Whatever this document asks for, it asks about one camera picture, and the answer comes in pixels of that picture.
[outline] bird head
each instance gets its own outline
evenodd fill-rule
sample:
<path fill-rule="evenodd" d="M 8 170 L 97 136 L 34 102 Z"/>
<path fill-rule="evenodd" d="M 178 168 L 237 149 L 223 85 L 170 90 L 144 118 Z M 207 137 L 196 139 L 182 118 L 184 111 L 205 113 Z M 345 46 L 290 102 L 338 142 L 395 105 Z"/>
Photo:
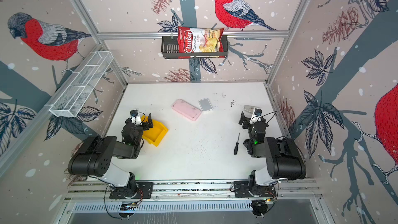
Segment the bird head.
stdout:
<path fill-rule="evenodd" d="M 8 28 L 12 37 L 17 38 L 27 38 L 25 32 L 25 23 L 32 19 L 31 15 L 23 12 L 16 13 L 8 19 Z"/>

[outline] screwdriver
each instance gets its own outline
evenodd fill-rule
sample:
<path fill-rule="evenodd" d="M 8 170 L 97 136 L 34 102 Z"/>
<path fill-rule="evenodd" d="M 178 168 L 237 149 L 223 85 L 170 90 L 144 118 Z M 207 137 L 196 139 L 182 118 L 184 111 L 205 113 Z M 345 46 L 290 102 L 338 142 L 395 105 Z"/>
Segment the screwdriver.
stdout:
<path fill-rule="evenodd" d="M 236 145 L 235 145 L 235 149 L 234 149 L 234 155 L 236 155 L 238 153 L 239 136 L 240 136 L 240 132 L 238 134 L 238 140 L 236 141 Z"/>

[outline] black mounting plate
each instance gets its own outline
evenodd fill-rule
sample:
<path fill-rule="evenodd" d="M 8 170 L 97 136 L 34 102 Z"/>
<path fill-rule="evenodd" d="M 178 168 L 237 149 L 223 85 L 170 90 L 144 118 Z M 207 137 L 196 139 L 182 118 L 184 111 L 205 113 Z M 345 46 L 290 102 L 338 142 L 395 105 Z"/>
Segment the black mounting plate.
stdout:
<path fill-rule="evenodd" d="M 143 199 L 150 199 L 150 196 L 152 195 L 152 189 L 153 189 L 153 182 L 139 182 L 137 183 L 138 189 L 142 190 L 142 193 L 144 195 L 142 196 Z M 141 199 L 141 194 L 136 193 L 132 198 L 132 195 L 127 189 L 124 188 L 116 188 L 114 191 L 111 191 L 111 194 L 109 195 L 109 199 L 123 199 L 123 200 L 129 200 L 129 199 Z"/>
<path fill-rule="evenodd" d="M 276 196 L 275 188 L 268 186 L 254 186 L 256 194 L 250 193 L 249 181 L 234 181 L 234 190 L 236 198 L 247 197 L 273 197 Z"/>

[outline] red bird illustration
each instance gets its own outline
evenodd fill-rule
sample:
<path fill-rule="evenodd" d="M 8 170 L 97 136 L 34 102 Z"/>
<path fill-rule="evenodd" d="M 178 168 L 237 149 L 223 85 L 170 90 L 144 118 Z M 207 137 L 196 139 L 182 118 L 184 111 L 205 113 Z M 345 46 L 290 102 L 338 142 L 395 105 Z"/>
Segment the red bird illustration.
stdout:
<path fill-rule="evenodd" d="M 269 30 L 276 30 L 264 23 L 260 17 L 254 13 L 250 4 L 243 0 L 215 0 L 215 12 L 217 18 L 225 24 L 227 29 L 240 28 L 249 25 L 260 25 Z"/>
<path fill-rule="evenodd" d="M 32 18 L 26 13 L 16 13 L 8 19 L 8 28 L 12 37 L 20 37 L 39 56 L 52 61 L 65 61 L 68 69 L 68 59 L 78 53 L 80 42 L 91 37 L 81 31 L 71 30 L 59 24 L 48 24 Z"/>
<path fill-rule="evenodd" d="M 383 145 L 386 152 L 394 159 L 395 166 L 388 172 L 383 171 L 379 165 L 373 164 L 386 176 L 386 180 L 382 183 L 389 184 L 388 176 L 392 172 L 398 171 L 398 84 L 377 102 L 375 109 L 376 135 L 363 132 L 358 122 L 353 123 L 358 126 L 361 132 L 358 142 L 362 141 L 363 135 L 374 138 Z"/>

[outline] yellow plastic bin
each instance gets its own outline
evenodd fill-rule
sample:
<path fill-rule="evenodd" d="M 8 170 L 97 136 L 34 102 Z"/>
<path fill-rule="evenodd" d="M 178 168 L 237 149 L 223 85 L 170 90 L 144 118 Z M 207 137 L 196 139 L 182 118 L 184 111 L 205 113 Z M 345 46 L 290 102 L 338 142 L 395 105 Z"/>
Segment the yellow plastic bin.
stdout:
<path fill-rule="evenodd" d="M 148 117 L 144 119 L 144 116 L 141 116 L 141 121 L 148 121 Z M 153 127 L 144 131 L 142 138 L 157 147 L 169 130 L 159 121 L 152 119 L 152 123 Z"/>

